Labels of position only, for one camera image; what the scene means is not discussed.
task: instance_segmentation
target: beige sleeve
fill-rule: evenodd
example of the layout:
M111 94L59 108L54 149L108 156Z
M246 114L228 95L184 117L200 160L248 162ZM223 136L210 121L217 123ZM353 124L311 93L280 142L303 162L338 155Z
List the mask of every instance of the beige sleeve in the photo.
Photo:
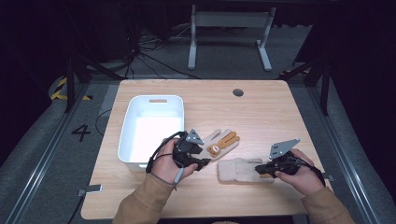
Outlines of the beige sleeve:
M312 223L355 223L347 209L329 188L302 198Z
M153 175L147 175L143 183L120 203L113 219L120 223L157 223L173 188Z

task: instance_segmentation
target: dark wall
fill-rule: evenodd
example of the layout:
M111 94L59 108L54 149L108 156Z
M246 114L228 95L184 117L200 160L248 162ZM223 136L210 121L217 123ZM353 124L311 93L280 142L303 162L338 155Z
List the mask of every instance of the dark wall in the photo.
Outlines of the dark wall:
M332 80L371 164L396 202L396 20L391 1L322 13L300 59L329 56Z
M58 37L32 1L0 3L0 165L51 100L64 68Z

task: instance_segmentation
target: person's arm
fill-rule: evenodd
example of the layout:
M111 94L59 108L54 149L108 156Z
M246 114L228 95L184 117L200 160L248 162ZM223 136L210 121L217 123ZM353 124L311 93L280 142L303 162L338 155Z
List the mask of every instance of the person's arm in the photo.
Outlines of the person's arm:
M177 139L171 140L158 152L158 160L154 162L151 174L146 175L143 183L122 200L113 219L114 224L158 222L175 187L173 183L179 171L171 155L176 141ZM180 179L191 175L196 168L197 164L186 167Z
M329 188L309 194L302 201L312 223L355 223Z
M302 151L294 148L291 152L296 158L314 166ZM308 167L301 166L295 175L277 171L276 176L305 195L302 198L303 205L313 223L355 223L334 193L329 188L325 188Z

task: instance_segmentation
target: table top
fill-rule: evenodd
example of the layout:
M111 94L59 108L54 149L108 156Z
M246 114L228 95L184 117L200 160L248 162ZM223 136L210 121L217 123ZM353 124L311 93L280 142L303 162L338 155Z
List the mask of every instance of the table top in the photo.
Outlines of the table top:
M243 96L235 96L235 89ZM268 161L271 145L294 138L296 146L324 172L291 95L281 80L125 80L120 87L92 173L90 185L102 192L86 195L81 214L86 219L113 218L120 201L132 193L146 173L131 172L118 157L125 113L136 95L178 95L184 104L185 130L201 137L216 129L238 133L239 146L221 160L260 158ZM162 217L242 217L305 214L303 197L278 178L272 184L221 184L217 162L177 185Z

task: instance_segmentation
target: person's hand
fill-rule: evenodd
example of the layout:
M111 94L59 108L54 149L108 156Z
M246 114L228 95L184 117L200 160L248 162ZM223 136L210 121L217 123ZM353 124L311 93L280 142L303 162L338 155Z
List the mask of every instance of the person's hand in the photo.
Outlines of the person's hand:
M218 163L220 182L273 183L274 179L261 177L254 168L262 165L262 159L221 160Z
M176 142L177 139L174 138L170 140L165 146L163 146L163 148L161 148L161 150L157 153L156 156L156 158L158 159L154 162L154 165L151 170L153 174L155 174L156 176L158 176L160 179L167 182L168 184L174 184L175 178L177 177L177 174L180 170L180 168L178 168L177 165L175 164L172 156ZM198 164L191 164L190 166L185 167L180 180L194 173L197 167Z
M302 159L312 166L314 165L314 163L299 149L292 148L290 151L293 153L294 157ZM295 189L305 196L324 188L315 173L306 166L301 166L295 175L287 175L280 171L276 171L275 175L279 177L279 179L294 186Z

